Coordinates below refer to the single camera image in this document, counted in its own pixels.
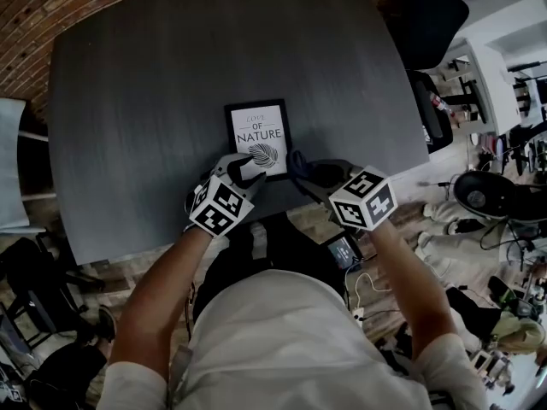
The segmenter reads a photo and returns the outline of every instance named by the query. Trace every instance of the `leaf illustration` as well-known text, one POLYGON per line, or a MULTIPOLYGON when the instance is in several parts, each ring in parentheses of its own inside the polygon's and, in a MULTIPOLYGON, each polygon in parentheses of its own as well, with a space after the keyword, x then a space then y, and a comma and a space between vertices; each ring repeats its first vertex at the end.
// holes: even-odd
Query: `leaf illustration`
POLYGON ((249 153, 258 167, 272 168, 279 157, 277 149, 264 143, 253 144, 249 147, 249 153))

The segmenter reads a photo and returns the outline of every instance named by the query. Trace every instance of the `dark gray table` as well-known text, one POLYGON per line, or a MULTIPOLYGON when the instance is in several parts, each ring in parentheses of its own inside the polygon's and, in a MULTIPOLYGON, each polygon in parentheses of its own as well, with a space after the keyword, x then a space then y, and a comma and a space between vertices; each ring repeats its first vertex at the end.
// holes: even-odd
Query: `dark gray table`
MULTIPOLYGON (((126 0, 57 38, 50 157, 77 262, 175 240, 186 192, 228 153, 224 105, 273 98, 310 160, 390 174, 428 161, 370 0, 126 0)), ((251 214, 307 202, 274 182, 251 214)))

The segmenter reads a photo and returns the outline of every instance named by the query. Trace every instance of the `poster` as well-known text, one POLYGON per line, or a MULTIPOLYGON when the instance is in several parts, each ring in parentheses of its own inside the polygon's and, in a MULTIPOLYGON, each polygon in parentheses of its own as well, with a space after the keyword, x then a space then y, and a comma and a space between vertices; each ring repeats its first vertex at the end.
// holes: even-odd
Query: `poster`
POLYGON ((241 167, 242 179, 253 178, 262 172, 268 178, 284 175, 291 140, 283 102, 250 103, 226 109, 234 151, 253 156, 252 162, 241 167))

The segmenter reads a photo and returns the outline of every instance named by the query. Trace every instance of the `qr code cube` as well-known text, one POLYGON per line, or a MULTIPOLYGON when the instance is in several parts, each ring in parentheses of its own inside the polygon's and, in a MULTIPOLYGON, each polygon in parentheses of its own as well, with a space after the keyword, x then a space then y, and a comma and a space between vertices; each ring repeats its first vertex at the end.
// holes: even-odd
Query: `qr code cube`
POLYGON ((217 176, 211 176, 196 193, 190 220, 213 237, 221 237, 243 220, 253 207, 217 176))
POLYGON ((366 167, 329 197, 341 225, 373 231, 397 208, 389 178, 366 167))

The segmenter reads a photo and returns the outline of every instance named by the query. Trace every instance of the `forearm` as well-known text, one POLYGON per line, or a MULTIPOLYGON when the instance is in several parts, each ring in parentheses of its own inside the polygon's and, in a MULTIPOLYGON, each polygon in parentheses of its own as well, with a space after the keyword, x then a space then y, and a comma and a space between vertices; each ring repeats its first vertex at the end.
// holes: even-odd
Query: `forearm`
POLYGON ((387 220, 370 233, 397 304, 412 330, 414 357, 435 338, 456 332, 443 287, 387 220))
POLYGON ((138 282, 121 315, 110 363, 139 363, 168 378, 171 335, 211 240, 199 228, 189 230, 138 282))

